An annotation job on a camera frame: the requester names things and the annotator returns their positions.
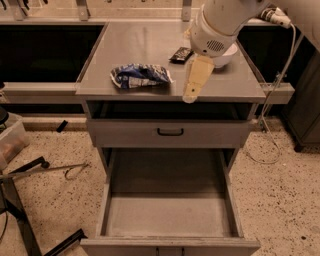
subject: speckled floor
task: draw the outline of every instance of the speckled floor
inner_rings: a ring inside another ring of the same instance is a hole
[[[294,142],[281,122],[270,122],[282,155],[273,165],[252,161],[241,150],[231,171],[234,196],[247,239],[258,239],[261,249],[254,256],[320,255],[320,149],[293,150]],[[15,180],[42,253],[82,228],[95,235],[104,170],[90,137],[83,131],[62,133],[28,132],[30,145],[5,170],[13,170],[44,156],[51,166],[88,162],[84,170],[74,169],[66,180],[64,171],[36,174]],[[260,160],[270,161],[276,150],[268,136],[251,133],[247,148]],[[5,215],[0,216],[0,232]],[[0,244],[0,255],[26,255],[15,219]],[[86,253],[75,244],[65,255]]]

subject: metal rod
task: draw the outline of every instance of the metal rod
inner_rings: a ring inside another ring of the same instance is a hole
[[[20,234],[28,256],[42,256],[37,239],[32,230],[31,223],[22,205],[19,193],[12,179],[3,181],[5,194],[10,195],[10,201],[5,198],[7,208],[6,210],[11,213],[17,220]]]
[[[14,178],[14,177],[25,177],[25,176],[29,176],[32,174],[36,174],[36,173],[47,173],[47,172],[54,172],[54,171],[58,171],[61,169],[73,169],[76,167],[87,167],[88,164],[87,163],[82,163],[82,164],[74,164],[74,165],[66,165],[66,166],[60,166],[60,167],[54,167],[54,168],[49,168],[49,169],[41,169],[41,170],[31,170],[29,172],[18,172],[18,173],[9,173],[9,174],[4,174],[4,175],[0,175],[0,180],[4,180],[4,179],[10,179],[10,178]]]

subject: metal leg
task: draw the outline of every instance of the metal leg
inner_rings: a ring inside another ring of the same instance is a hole
[[[0,182],[0,215],[7,211],[7,202],[3,194],[1,182]]]
[[[299,143],[294,147],[294,151],[300,153],[304,149],[304,146],[300,145]]]
[[[28,216],[22,206],[18,191],[12,179],[3,181],[3,186],[10,199],[6,199],[7,211],[10,212],[18,222],[20,233],[24,242],[24,246],[29,256],[41,256],[40,247],[37,243],[36,237],[33,233]]]

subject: white bin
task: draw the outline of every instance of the white bin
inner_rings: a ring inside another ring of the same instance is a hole
[[[21,116],[9,113],[5,124],[7,129],[0,133],[0,170],[4,170],[8,163],[29,145]]]

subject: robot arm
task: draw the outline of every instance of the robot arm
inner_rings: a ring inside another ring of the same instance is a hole
[[[191,47],[209,57],[221,56],[243,25],[268,5],[285,10],[293,23],[320,51],[319,0],[207,0],[191,27]]]

